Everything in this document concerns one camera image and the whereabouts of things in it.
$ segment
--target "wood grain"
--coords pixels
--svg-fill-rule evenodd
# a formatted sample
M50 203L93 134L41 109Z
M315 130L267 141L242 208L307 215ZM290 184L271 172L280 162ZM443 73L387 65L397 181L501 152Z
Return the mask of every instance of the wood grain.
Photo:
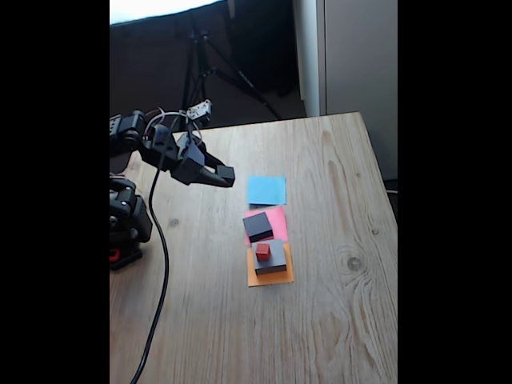
M170 282L140 383L398 381L397 223L359 113L205 130L232 189L161 174L154 210ZM154 168L126 176L147 201ZM295 282L247 287L242 218L250 174L286 176ZM110 274L110 382L130 382L163 280L145 256Z

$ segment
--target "gray box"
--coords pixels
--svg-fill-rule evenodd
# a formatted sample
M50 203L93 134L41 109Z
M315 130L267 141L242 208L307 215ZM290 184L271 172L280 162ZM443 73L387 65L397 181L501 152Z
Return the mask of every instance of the gray box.
M256 247L259 243L268 244L270 246L270 260L268 262L259 262L256 257ZM286 270L284 243L280 238L266 240L264 242L253 242L251 247L253 250L254 270L256 274L269 274L271 272Z

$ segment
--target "tripod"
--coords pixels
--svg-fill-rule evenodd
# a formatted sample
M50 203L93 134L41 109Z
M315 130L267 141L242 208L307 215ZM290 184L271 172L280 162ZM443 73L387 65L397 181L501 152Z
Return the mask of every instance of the tripod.
M238 69L226 56L222 54L222 52L213 44L210 40L209 34L207 30L198 30L195 26L194 19L192 18L192 27L193 33L189 36L192 41L191 46L189 48L187 66L186 66L186 75L185 75L185 89L183 91L183 99L182 99L182 109L186 110L188 106L192 106L201 100L206 100L206 90L205 90L205 82L209 75L215 74L221 80L231 84L244 94L251 96L253 99L257 100L261 104L263 104L275 117L277 120L281 120L281 115L269 104L266 98L262 95L261 92L256 90L253 83L244 75L244 73ZM206 56L206 44L211 46L211 48L217 53L217 55L232 69L232 71L236 74L236 78L232 78L219 68L214 66L210 66L208 63L208 57ZM194 78L192 75L192 67L194 60L194 52L198 58L198 77ZM193 82L193 90L190 94L190 81Z

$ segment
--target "pink paper square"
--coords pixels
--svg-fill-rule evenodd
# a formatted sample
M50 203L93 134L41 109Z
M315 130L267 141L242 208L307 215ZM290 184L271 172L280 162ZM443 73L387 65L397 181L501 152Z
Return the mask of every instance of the pink paper square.
M278 206L277 208L272 208L270 210L248 210L246 212L246 218L250 218L251 216L255 216L261 212L266 213L270 226L272 227L272 232L274 232L274 238L280 238L283 242L288 242L288 228L286 227L285 211L282 206ZM247 232L244 233L246 236L246 245L249 245L249 236L247 236Z

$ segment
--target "orange paper square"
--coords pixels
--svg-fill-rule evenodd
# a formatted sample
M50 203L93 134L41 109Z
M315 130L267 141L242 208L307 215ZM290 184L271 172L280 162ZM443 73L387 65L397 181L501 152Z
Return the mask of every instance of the orange paper square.
M284 244L286 256L286 270L281 272L271 272L269 274L257 275L254 270L253 250L247 249L247 285L248 286L267 286L269 284L282 284L284 282L294 281L294 266L291 262L290 244Z

